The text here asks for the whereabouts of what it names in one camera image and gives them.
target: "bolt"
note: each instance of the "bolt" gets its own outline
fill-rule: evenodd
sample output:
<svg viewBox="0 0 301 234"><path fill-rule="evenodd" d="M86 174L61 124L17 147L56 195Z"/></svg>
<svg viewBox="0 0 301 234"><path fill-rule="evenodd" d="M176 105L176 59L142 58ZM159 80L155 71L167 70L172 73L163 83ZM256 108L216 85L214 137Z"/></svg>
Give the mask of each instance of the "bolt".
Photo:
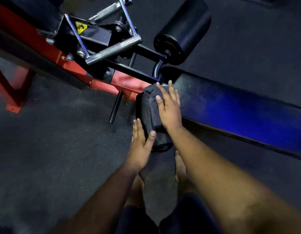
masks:
<svg viewBox="0 0 301 234"><path fill-rule="evenodd" d="M68 61L73 61L73 56L72 56L71 54L68 54L68 55L67 55L67 60L68 60Z"/></svg>
<svg viewBox="0 0 301 234"><path fill-rule="evenodd" d="M55 43L55 40L54 40L54 39L46 38L45 40L46 40L47 43L50 44L50 45L54 45L54 43Z"/></svg>
<svg viewBox="0 0 301 234"><path fill-rule="evenodd" d="M116 29L116 31L117 31L118 33L121 33L121 32L122 32L122 28L121 28L120 26L116 26L115 29Z"/></svg>
<svg viewBox="0 0 301 234"><path fill-rule="evenodd" d="M86 54L83 52L83 50L78 50L78 51L77 51L77 55L78 55L79 57L86 58Z"/></svg>

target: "forearm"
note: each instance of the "forearm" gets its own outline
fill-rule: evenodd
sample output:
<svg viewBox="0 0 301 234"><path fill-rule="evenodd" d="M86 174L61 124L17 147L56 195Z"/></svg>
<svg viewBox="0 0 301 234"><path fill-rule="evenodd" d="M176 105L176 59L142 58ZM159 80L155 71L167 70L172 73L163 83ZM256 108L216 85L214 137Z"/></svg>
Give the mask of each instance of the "forearm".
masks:
<svg viewBox="0 0 301 234"><path fill-rule="evenodd" d="M277 195L188 130L178 128L168 132L191 179L226 233L251 233L276 217L275 212L295 215Z"/></svg>
<svg viewBox="0 0 301 234"><path fill-rule="evenodd" d="M113 233L138 170L124 163L71 218L65 233Z"/></svg>

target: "finger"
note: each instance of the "finger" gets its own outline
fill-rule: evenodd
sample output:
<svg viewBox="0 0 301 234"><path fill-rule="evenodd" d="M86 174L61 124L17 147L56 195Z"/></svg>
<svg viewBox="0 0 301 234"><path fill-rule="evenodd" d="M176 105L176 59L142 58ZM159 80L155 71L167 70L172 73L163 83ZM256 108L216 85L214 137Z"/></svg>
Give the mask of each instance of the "finger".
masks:
<svg viewBox="0 0 301 234"><path fill-rule="evenodd" d="M151 131L148 135L148 138L147 138L147 141L144 145L144 149L149 153L151 152L151 149L153 147L153 144L154 144L154 141L155 141L155 138L156 138L156 132L155 131Z"/></svg>
<svg viewBox="0 0 301 234"><path fill-rule="evenodd" d="M164 89L164 87L162 87L162 85L157 82L156 83L157 87L160 89L160 91L162 92L162 97L164 98L164 102L167 105L169 103L169 101L171 101L171 97L168 94L168 92Z"/></svg>
<svg viewBox="0 0 301 234"><path fill-rule="evenodd" d="M158 104L159 114L164 112L164 101L162 100L162 98L159 95L156 96L156 102Z"/></svg>
<svg viewBox="0 0 301 234"><path fill-rule="evenodd" d="M145 142L145 134L142 126L142 122L140 118L137 118L137 136L139 139L141 139L143 142Z"/></svg>
<svg viewBox="0 0 301 234"><path fill-rule="evenodd" d="M133 121L133 139L137 138L137 121Z"/></svg>
<svg viewBox="0 0 301 234"><path fill-rule="evenodd" d="M175 95L176 95L176 101L178 102L178 105L181 106L180 95L179 95L178 90L175 90Z"/></svg>
<svg viewBox="0 0 301 234"><path fill-rule="evenodd" d="M175 92L174 92L172 80L169 80L168 85L169 85L169 94L170 94L170 97L172 98L173 101L176 101L176 95L175 95Z"/></svg>

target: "red steel leg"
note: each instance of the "red steel leg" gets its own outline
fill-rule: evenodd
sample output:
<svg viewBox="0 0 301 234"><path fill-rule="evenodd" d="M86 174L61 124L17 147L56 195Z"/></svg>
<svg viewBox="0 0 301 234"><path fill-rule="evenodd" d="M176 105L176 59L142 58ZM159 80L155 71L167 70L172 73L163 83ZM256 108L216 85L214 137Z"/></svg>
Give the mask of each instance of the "red steel leg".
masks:
<svg viewBox="0 0 301 234"><path fill-rule="evenodd" d="M15 71L15 77L10 84L0 70L0 94L7 103L6 109L19 113L25 101L27 89L30 85L34 71L18 67Z"/></svg>

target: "black rubber floor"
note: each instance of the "black rubber floor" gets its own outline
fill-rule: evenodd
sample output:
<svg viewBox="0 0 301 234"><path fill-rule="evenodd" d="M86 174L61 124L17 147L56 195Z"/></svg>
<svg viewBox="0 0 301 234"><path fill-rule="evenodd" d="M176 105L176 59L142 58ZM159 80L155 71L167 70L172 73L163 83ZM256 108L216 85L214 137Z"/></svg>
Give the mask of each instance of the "black rubber floor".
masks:
<svg viewBox="0 0 301 234"><path fill-rule="evenodd" d="M80 7L86 18L115 0ZM133 0L129 12L144 44L184 0ZM301 0L276 10L240 0L205 0L209 32L182 69L301 106ZM137 58L151 73L153 63ZM0 60L5 74L13 66ZM134 102L122 100L108 123L115 95L77 90L36 77L20 114L0 98L0 225L16 233L45 233L71 216L124 161ZM301 161L207 130L191 128L204 142L301 210ZM176 203L174 151L151 156L143 171L147 213L158 224Z"/></svg>

